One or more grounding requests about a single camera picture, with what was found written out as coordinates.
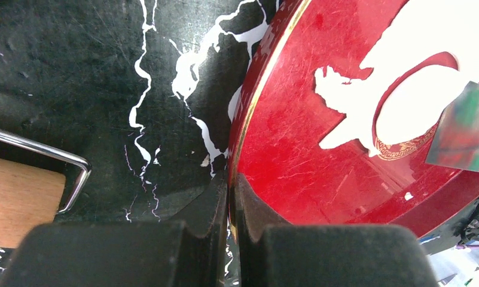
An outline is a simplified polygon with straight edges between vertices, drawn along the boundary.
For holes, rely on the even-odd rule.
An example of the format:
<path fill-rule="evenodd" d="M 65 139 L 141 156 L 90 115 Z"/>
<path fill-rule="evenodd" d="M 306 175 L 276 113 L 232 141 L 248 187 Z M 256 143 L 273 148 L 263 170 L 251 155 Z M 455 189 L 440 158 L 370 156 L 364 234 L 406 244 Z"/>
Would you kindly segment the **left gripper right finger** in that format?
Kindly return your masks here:
<path fill-rule="evenodd" d="M 292 225 L 233 187 L 242 286 L 436 286 L 414 234 L 397 225 Z"/>

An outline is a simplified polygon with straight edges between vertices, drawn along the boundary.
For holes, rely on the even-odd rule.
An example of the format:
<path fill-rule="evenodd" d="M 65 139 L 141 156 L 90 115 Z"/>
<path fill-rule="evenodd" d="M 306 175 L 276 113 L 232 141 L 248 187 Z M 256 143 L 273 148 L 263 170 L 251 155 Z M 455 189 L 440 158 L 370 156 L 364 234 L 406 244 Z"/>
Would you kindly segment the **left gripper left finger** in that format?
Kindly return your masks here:
<path fill-rule="evenodd" d="M 0 286 L 222 286 L 226 229 L 223 171 L 165 221 L 33 228 Z"/>

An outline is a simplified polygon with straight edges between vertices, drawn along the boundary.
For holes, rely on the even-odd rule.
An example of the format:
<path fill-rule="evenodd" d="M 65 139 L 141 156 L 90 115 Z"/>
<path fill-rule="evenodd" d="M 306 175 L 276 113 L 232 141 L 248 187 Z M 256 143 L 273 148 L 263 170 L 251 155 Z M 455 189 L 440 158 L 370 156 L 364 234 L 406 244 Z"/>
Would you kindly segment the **round red tray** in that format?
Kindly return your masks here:
<path fill-rule="evenodd" d="M 232 123 L 229 183 L 244 175 L 293 224 L 397 224 L 424 236 L 479 196 L 479 173 L 426 162 L 437 123 L 394 145 L 357 139 L 322 149 L 345 118 L 315 91 L 331 66 L 366 79 L 359 64 L 408 1 L 285 1 L 247 73 Z"/>

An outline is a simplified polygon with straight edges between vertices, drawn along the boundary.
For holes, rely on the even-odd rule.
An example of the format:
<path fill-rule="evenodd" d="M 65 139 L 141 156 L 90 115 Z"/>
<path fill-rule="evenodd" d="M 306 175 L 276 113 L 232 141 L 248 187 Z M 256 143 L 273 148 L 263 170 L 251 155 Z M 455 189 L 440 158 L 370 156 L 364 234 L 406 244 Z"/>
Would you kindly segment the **wooden rolling pin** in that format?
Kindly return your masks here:
<path fill-rule="evenodd" d="M 0 129 L 0 142 L 32 151 L 80 168 L 66 203 L 59 202 L 62 174 L 0 159 L 0 247 L 16 248 L 34 227 L 68 212 L 91 174 L 91 164 L 78 155 Z"/>

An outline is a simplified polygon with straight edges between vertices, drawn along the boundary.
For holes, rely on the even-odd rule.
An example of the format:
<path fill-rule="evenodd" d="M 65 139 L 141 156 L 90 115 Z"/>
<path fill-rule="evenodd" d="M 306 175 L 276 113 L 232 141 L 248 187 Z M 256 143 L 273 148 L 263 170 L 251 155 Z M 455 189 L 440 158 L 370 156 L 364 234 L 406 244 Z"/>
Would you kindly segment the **cut round dough wrapper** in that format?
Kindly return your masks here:
<path fill-rule="evenodd" d="M 376 121 L 377 138 L 394 145 L 424 135 L 469 81 L 463 72 L 440 65 L 413 73 L 385 100 Z"/>

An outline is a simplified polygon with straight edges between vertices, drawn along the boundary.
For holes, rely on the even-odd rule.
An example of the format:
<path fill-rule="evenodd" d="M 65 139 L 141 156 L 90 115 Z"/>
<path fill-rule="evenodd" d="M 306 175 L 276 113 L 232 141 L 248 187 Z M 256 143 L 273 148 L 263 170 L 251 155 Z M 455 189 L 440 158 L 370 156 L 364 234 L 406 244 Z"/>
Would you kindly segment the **scraper knife orange handle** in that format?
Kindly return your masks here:
<path fill-rule="evenodd" d="M 469 82 L 441 114 L 426 162 L 479 172 L 479 84 Z"/>

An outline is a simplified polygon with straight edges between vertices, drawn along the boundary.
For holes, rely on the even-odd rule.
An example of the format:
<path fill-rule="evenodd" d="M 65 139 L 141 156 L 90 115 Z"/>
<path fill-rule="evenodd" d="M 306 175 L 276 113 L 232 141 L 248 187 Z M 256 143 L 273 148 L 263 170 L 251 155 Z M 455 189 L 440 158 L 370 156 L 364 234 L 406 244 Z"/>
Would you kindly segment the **white dough piece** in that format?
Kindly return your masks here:
<path fill-rule="evenodd" d="M 327 107 L 345 118 L 320 141 L 322 149 L 357 139 L 369 156 L 380 110 L 407 77 L 431 65 L 463 72 L 479 82 L 479 1 L 408 1 L 359 64 L 370 68 L 364 80 L 325 66 L 315 71 L 315 91 Z"/>

